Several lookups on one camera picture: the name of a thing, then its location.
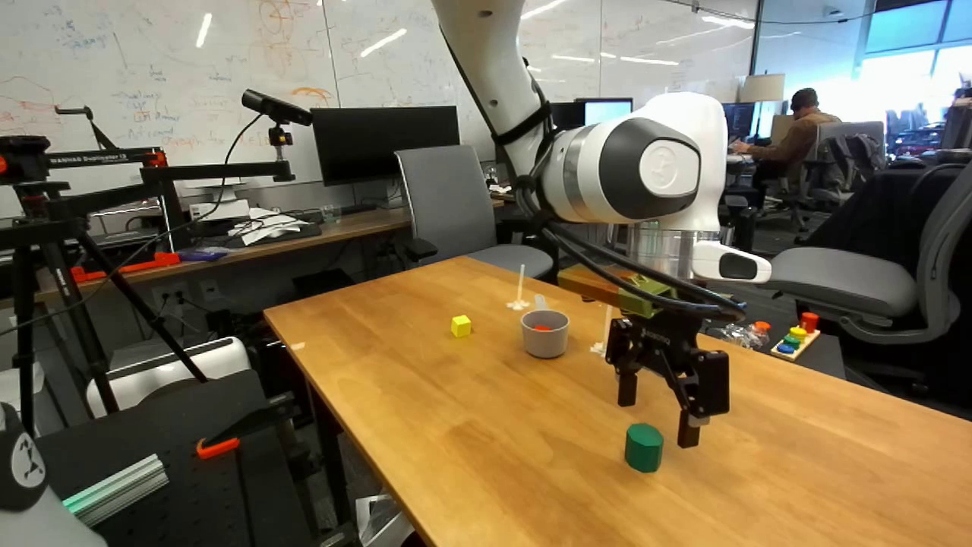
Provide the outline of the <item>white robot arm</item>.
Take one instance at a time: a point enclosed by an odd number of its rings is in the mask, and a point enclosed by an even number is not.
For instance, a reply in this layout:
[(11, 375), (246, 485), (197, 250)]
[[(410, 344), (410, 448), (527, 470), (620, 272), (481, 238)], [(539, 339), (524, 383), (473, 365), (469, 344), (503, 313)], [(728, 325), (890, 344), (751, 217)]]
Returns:
[(705, 322), (745, 306), (711, 284), (738, 256), (721, 240), (728, 128), (723, 104), (668, 92), (615, 121), (561, 130), (519, 53), (527, 0), (432, 0), (437, 29), (516, 177), (545, 238), (608, 282), (616, 311), (605, 361), (616, 402), (659, 374), (677, 402), (677, 441), (728, 410), (728, 355), (705, 348)]

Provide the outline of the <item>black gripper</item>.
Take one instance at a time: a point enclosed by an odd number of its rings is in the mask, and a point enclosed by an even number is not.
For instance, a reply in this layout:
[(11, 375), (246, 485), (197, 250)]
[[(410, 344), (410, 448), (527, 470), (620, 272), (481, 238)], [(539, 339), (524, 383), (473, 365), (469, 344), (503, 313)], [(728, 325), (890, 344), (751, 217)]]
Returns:
[(639, 370), (647, 368), (666, 378), (681, 405), (677, 445), (689, 448), (701, 438), (705, 415), (728, 410), (728, 355), (697, 344), (700, 320), (659, 313), (620, 316), (612, 322), (605, 361), (620, 378), (620, 407), (639, 398)]

